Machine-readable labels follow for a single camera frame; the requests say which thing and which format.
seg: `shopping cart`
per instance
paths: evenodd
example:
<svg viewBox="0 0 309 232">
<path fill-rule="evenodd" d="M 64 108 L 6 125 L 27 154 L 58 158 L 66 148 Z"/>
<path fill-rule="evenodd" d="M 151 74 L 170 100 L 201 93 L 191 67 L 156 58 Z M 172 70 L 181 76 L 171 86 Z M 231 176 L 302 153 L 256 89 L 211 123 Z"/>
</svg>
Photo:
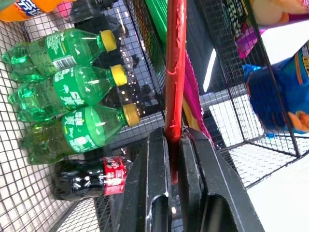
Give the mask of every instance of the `shopping cart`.
<svg viewBox="0 0 309 232">
<path fill-rule="evenodd" d="M 121 52 L 121 58 L 129 81 L 127 86 L 113 89 L 102 104 L 119 107 L 124 103 L 135 103 L 141 122 L 131 128 L 125 127 L 108 146 L 70 159 L 93 160 L 102 156 L 122 155 L 135 160 L 142 152 L 141 148 L 148 139 L 148 134 L 165 124 L 166 58 L 163 46 L 144 0 L 108 1 L 108 5 L 97 0 L 86 2 L 82 7 L 73 3 L 71 10 L 74 14 L 69 19 L 61 18 L 59 14 L 43 14 L 24 23 L 0 22 L 1 54 L 16 43 L 34 41 L 71 27 L 91 32 L 110 29 L 108 22 L 116 20 L 117 28 L 120 26 L 117 39 L 126 48 Z M 219 64 L 215 76 L 221 77 L 220 81 L 213 83 L 213 86 L 217 85 L 220 90 L 200 96 L 205 113 L 204 122 L 212 136 L 217 154 L 225 159 L 248 189 L 280 168 L 307 155 L 308 139 L 294 135 L 291 128 L 289 133 L 270 138 L 252 110 L 243 83 L 242 65 L 259 63 L 270 66 L 260 34 L 256 32 L 259 40 L 253 54 L 240 60 L 232 35 L 225 27 L 220 1 L 189 2 L 188 31 L 196 38 L 203 38 L 202 33 L 209 35 L 217 51 Z M 201 22 L 204 31 L 195 29 L 201 27 Z M 255 31 L 258 31 L 256 24 L 253 25 Z M 202 49 L 199 48 L 201 44 L 196 43 L 196 46 L 196 50 Z M 192 61 L 198 60 L 198 52 L 189 47 L 187 49 Z M 95 65 L 105 67 L 108 64 L 104 57 L 101 57 Z M 17 121 L 16 112 L 7 101 L 8 95 L 17 89 L 18 83 L 10 80 L 11 69 L 8 65 L 0 62 L 0 71 L 0 230 L 117 231 L 121 216 L 124 215 L 121 214 L 123 195 L 86 199 L 75 203 L 53 199 L 53 166 L 29 165 L 26 152 L 19 149 L 17 140 L 22 137 L 27 125 Z M 178 194 L 177 187 L 173 186 L 168 207 L 177 209 L 178 213 L 173 215 L 175 220 L 182 218 L 179 214 L 181 210 Z M 182 224 L 173 225 L 174 231 L 183 230 Z"/>
</svg>

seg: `orange bottle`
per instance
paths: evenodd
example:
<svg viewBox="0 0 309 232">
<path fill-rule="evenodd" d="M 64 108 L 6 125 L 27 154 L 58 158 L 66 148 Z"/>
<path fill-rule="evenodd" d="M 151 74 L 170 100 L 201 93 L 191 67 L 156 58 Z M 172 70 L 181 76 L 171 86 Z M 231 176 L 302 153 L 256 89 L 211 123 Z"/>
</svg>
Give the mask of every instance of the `orange bottle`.
<svg viewBox="0 0 309 232">
<path fill-rule="evenodd" d="M 21 22 L 53 11 L 63 0 L 17 0 L 0 12 L 4 22 Z"/>
</svg>

